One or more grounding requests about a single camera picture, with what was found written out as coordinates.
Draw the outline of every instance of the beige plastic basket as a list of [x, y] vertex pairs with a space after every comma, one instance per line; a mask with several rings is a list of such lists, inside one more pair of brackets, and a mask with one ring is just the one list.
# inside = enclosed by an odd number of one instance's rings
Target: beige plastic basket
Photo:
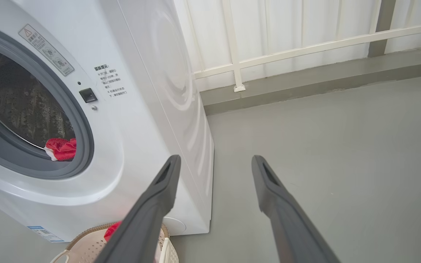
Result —
[[[107, 229], [113, 224], [114, 223], [96, 226], [95, 228], [90, 228], [82, 232], [62, 253], [53, 258], [51, 263], [58, 263], [63, 256], [66, 256], [67, 258], [65, 263], [93, 263], [107, 243], [103, 238], [105, 232], [107, 232]], [[168, 229], [162, 224], [158, 240], [158, 245], [161, 250], [160, 263], [178, 263], [178, 257], [176, 256], [177, 252], [174, 250], [173, 245], [171, 245], [169, 238]]]

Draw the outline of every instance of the red cloth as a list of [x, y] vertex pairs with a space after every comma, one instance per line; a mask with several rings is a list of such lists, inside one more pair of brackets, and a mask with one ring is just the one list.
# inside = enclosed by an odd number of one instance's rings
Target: red cloth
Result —
[[113, 235], [113, 233], [115, 233], [115, 231], [118, 229], [120, 224], [121, 224], [121, 221], [116, 222], [107, 229], [107, 232], [105, 232], [105, 235], [103, 236], [103, 238], [105, 238], [105, 241], [108, 242], [110, 240], [111, 236]]
[[55, 160], [70, 160], [76, 155], [76, 138], [65, 140], [52, 138], [46, 142], [45, 152]]

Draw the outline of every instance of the washing machine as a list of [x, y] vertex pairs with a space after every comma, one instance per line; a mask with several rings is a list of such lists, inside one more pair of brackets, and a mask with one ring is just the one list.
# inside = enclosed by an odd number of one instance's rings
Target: washing machine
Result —
[[[121, 220], [182, 157], [171, 235], [209, 232], [214, 143], [172, 0], [0, 0], [0, 209], [52, 242]], [[75, 138], [53, 161], [51, 138]]]

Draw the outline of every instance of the gray floor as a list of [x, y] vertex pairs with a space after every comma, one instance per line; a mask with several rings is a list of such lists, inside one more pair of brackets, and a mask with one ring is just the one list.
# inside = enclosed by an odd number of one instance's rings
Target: gray floor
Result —
[[250, 169], [264, 156], [342, 262], [421, 262], [421, 78], [209, 117], [209, 234], [173, 237], [181, 263], [277, 262]]

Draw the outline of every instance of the warning label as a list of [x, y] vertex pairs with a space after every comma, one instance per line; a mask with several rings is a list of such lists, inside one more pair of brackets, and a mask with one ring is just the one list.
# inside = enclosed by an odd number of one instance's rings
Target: warning label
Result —
[[41, 226], [27, 226], [27, 228], [30, 228], [32, 231], [39, 234], [40, 236], [42, 236], [42, 238], [45, 238], [50, 242], [64, 242], [64, 240], [53, 235], [50, 231], [46, 230], [45, 228], [42, 228]]
[[100, 82], [103, 84], [103, 90], [110, 98], [126, 95], [121, 78], [115, 68], [107, 64], [94, 67]]
[[19, 35], [34, 46], [65, 76], [74, 71], [74, 68], [40, 33], [29, 24], [19, 31]]

